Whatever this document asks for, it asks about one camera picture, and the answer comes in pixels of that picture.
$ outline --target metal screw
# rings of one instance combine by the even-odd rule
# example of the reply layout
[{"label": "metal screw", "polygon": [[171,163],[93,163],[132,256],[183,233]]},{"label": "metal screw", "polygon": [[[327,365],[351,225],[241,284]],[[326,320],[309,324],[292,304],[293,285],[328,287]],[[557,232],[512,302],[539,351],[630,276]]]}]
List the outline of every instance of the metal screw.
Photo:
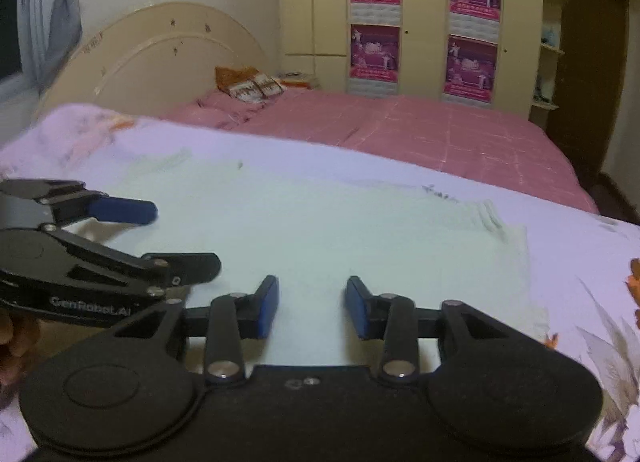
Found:
[{"label": "metal screw", "polygon": [[219,379],[228,379],[240,371],[240,366],[233,361],[216,361],[207,366],[207,371]]},{"label": "metal screw", "polygon": [[146,293],[151,297],[162,297],[164,296],[164,288],[149,287],[146,289]]},{"label": "metal screw", "polygon": [[382,367],[382,369],[388,376],[396,377],[399,379],[409,377],[412,373],[415,372],[414,363],[401,360],[389,361]]}]

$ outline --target baseboard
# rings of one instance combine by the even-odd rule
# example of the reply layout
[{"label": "baseboard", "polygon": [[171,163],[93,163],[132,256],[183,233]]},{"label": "baseboard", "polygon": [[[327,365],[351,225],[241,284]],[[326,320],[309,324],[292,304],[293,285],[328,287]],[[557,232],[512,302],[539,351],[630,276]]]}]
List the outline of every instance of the baseboard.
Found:
[{"label": "baseboard", "polygon": [[609,191],[609,194],[611,194],[611,196],[613,196],[620,204],[620,207],[626,216],[627,222],[634,223],[635,225],[640,225],[640,215],[636,211],[636,208],[631,205],[628,198],[624,195],[618,185],[608,174],[598,174],[598,184],[605,187],[607,191]]}]

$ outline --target human hand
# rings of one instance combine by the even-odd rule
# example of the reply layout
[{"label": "human hand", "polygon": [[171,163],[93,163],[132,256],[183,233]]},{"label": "human hand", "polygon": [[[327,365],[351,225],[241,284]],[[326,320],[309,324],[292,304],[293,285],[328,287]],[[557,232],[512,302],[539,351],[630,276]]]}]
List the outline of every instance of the human hand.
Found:
[{"label": "human hand", "polygon": [[17,381],[24,369],[26,354],[39,337],[40,327],[35,318],[9,314],[0,308],[0,385]]}]

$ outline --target window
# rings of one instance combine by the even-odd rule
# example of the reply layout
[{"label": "window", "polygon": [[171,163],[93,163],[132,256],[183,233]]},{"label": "window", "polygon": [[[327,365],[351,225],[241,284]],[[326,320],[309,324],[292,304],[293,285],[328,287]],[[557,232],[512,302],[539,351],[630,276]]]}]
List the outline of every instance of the window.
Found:
[{"label": "window", "polygon": [[17,0],[0,0],[0,80],[22,71]]}]

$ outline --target light green cloth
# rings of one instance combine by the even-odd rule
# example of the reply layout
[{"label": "light green cloth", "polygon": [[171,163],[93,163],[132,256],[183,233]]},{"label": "light green cloth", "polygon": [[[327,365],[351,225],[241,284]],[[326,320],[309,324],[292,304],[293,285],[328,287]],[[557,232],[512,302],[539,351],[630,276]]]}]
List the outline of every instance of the light green cloth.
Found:
[{"label": "light green cloth", "polygon": [[[252,292],[268,274],[280,279],[273,331],[251,361],[266,364],[365,363],[342,308],[350,275],[374,294],[398,293],[421,307],[460,299],[531,336],[545,316],[529,299],[526,233],[504,225],[491,202],[459,203],[424,190],[356,187],[286,179],[188,156],[145,159],[114,196],[154,201],[159,220],[108,245],[145,252],[213,251],[221,275],[193,288],[188,306]],[[422,369],[438,364],[422,341]]]}]

